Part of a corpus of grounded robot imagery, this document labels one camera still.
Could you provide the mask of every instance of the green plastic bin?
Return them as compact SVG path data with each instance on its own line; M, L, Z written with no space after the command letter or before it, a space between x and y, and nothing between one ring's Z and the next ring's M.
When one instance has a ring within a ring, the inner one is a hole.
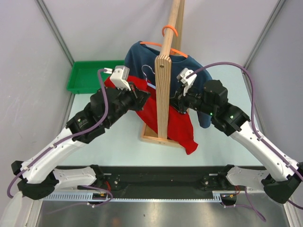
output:
M124 65L121 61L77 61L71 70L71 76L68 81L67 90L74 94L94 94L100 89L100 83L97 76L98 69L114 69L117 65ZM101 73L103 81L110 74Z

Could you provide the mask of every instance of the blue shirt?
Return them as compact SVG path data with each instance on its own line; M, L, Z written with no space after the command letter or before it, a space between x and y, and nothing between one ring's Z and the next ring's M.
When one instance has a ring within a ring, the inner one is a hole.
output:
M153 70L155 68L155 59L160 54L159 51L140 44L141 41L132 45L125 57L125 66L128 67L129 75L136 76L140 79L146 79L142 72L143 65L149 65ZM171 79L170 79L170 97L175 95L175 92L180 88L181 84L177 80L177 75L184 69L197 70L202 67L195 59L191 56L187 58L183 56L170 55L171 58ZM143 71L147 76L147 79L151 84L156 85L155 75L152 70L148 67L143 67ZM197 89L197 93L203 92L204 83L208 80L212 80L210 74L204 70L197 74L193 86ZM210 126L211 116L197 112L200 126L202 128L208 128Z

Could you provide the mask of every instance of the table surface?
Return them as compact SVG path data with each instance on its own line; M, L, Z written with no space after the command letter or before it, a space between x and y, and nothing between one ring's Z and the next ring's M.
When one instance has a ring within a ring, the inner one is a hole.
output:
M250 98L238 68L215 66L208 69L228 89L229 102L250 115ZM83 110L90 94L76 95L70 116ZM106 133L75 151L60 165L88 166L260 166L261 163L241 144L211 125L199 126L197 114L190 111L197 150L187 155L183 148L174 148L140 141L143 121L133 111L127 112Z

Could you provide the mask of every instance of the red shirt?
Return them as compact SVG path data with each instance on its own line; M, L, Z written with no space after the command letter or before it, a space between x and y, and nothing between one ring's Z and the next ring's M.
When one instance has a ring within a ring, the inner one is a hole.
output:
M147 86L147 82L144 79L128 76L127 81L133 82L140 90L150 92L151 97L148 98L144 110L136 111L136 113L152 130L158 133L156 90ZM109 78L104 84L106 87L115 87ZM188 155L193 153L198 147L198 144L194 142L194 128L188 113L180 114L172 106L169 106L167 136L183 146Z

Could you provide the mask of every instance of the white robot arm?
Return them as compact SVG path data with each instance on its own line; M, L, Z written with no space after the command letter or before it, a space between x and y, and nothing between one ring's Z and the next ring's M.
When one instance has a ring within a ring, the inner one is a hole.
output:
M216 183L252 187L265 191L279 203L287 202L301 183L297 173L303 174L302 163L284 154L259 130L254 131L250 118L240 108L228 103L228 91L219 80L207 81L203 93L197 94L191 89L196 79L192 70L185 68L177 78L181 87L170 99L170 104L180 113L191 108L210 115L215 128L242 144L266 168L260 171L228 165L219 173Z
M143 109L150 94L128 83L128 72L127 67L117 66L110 76L116 88L106 87L106 98L103 91L98 90L90 97L84 110L70 119L49 145L31 159L12 164L13 173L21 178L18 188L24 196L38 200L61 188L78 185L100 187L104 183L105 177L97 165L68 170L57 169L56 166L105 133L105 128L109 129L128 110Z

